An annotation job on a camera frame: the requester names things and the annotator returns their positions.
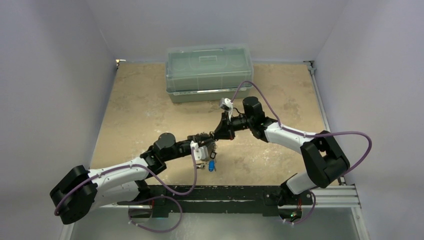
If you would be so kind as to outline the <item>black key tag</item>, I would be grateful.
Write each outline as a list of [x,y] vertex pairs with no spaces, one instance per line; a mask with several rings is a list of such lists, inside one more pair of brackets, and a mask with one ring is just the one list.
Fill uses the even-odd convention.
[[210,158],[213,160],[213,159],[215,159],[216,158],[216,156],[217,156],[217,153],[215,152],[215,151],[213,151],[213,152],[211,152],[211,154],[210,154]]

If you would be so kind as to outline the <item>silver key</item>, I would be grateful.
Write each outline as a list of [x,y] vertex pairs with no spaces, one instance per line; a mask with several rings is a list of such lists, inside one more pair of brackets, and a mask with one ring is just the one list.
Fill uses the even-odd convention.
[[205,169],[206,164],[205,164],[205,163],[197,163],[197,164],[196,164],[196,167],[197,167],[198,169]]

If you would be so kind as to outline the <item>blue key tag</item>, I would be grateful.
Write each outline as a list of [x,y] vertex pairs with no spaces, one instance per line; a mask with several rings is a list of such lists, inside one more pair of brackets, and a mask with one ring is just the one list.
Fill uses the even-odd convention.
[[209,172],[214,172],[214,171],[216,171],[216,162],[215,162],[214,160],[211,160],[211,161],[208,163],[208,171],[209,171]]

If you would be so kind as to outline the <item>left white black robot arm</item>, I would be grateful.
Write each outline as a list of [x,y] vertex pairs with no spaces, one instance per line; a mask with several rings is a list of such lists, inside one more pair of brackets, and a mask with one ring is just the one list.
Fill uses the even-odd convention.
[[117,202],[146,203],[149,191],[142,186],[148,178],[157,178],[166,162],[191,156],[194,162],[210,160],[215,155],[211,133],[189,135],[176,141],[172,133],[162,133],[140,156],[111,167],[86,169],[73,167],[50,191],[54,215],[65,225],[75,223],[90,211]]

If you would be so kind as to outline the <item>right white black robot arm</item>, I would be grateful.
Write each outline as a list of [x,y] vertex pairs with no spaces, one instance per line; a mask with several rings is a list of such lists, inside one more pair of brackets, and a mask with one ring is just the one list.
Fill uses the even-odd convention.
[[350,168],[350,162],[336,139],[328,131],[318,134],[300,132],[267,117],[257,97],[242,101],[244,112],[233,116],[233,103],[222,98],[219,107],[224,110],[220,123],[213,132],[218,140],[233,140],[237,131],[250,130],[263,142],[277,144],[301,154],[305,172],[295,174],[280,186],[279,204],[292,204],[312,188],[326,188]]

